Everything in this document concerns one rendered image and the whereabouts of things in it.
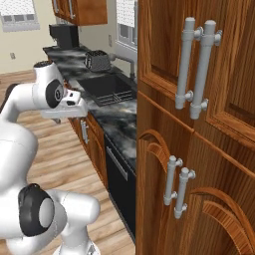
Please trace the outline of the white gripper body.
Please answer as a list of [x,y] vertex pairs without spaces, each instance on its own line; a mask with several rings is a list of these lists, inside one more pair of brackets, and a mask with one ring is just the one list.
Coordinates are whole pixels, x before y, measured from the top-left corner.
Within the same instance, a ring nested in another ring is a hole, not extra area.
[[83,99],[61,101],[54,109],[41,111],[44,119],[82,118],[88,114],[88,106]]

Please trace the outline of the wooden base cupboard door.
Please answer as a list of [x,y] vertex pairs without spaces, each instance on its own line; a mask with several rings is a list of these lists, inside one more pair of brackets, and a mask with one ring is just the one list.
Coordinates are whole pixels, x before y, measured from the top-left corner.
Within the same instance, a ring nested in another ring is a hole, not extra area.
[[[89,142],[86,144],[83,140],[81,120],[85,120],[87,126],[87,134]],[[86,154],[89,156],[99,178],[103,185],[108,187],[108,176],[106,166],[106,151],[104,143],[104,131],[96,121],[95,117],[88,113],[85,118],[69,118],[70,124],[77,134]]]

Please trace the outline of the tall wooden cupboard door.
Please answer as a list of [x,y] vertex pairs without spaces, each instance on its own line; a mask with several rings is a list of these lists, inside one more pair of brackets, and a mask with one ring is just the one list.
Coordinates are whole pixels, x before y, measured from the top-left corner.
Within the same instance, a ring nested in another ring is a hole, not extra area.
[[211,52],[208,110],[194,128],[255,179],[255,0],[199,0],[196,13],[215,21],[222,39]]
[[138,90],[189,128],[188,105],[175,108],[186,17],[196,17],[198,0],[140,0],[138,15]]

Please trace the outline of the arched wooden cupboard door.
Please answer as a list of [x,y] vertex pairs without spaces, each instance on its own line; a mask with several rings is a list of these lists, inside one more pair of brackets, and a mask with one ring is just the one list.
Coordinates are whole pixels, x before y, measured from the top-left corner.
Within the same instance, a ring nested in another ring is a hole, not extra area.
[[255,255],[255,173],[200,135],[190,140],[185,166],[187,211],[178,255]]
[[187,159],[191,129],[149,98],[137,97],[136,255],[179,255],[183,222],[163,204],[167,163]]

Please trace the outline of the black kitchen sink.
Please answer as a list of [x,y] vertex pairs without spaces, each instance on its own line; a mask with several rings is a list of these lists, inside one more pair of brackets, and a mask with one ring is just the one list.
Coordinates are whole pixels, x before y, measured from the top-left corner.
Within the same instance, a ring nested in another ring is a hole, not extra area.
[[85,79],[80,81],[80,85],[99,107],[136,98],[133,82],[122,74]]

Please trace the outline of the dark grey toaster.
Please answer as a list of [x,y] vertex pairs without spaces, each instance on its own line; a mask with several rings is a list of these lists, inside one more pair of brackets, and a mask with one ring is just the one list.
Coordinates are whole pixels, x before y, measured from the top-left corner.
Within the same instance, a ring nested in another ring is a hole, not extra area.
[[86,67],[94,73],[108,71],[111,68],[109,55],[102,51],[88,51],[85,55]]

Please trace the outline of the black coffee machine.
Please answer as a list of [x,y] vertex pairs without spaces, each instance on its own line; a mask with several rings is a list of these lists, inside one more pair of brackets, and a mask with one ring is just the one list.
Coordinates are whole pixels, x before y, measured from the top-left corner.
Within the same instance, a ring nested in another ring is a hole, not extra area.
[[55,24],[49,26],[50,35],[57,41],[59,48],[70,50],[79,47],[78,27],[69,24]]

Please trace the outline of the grey sink tap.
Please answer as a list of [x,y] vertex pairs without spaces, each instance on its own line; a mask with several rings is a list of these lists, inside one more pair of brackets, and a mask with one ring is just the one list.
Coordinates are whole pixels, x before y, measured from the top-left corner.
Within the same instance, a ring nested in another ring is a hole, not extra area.
[[116,59],[128,62],[130,64],[129,78],[134,81],[135,80],[134,61],[130,58],[120,56],[120,55],[115,54],[115,53],[109,53],[109,60],[111,62],[115,61]]

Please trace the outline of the window with white blind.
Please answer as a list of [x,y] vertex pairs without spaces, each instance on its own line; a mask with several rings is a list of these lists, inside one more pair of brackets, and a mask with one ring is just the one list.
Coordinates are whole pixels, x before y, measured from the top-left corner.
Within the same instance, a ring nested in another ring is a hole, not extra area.
[[117,42],[137,49],[137,0],[116,0]]
[[0,0],[0,21],[4,32],[40,29],[33,0]]

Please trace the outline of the wooden wall cupboards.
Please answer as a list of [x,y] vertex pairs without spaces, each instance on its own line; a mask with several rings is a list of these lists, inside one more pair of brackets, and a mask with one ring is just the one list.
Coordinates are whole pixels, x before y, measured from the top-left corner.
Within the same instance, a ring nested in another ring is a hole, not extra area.
[[108,23],[107,0],[52,0],[57,17],[79,26]]

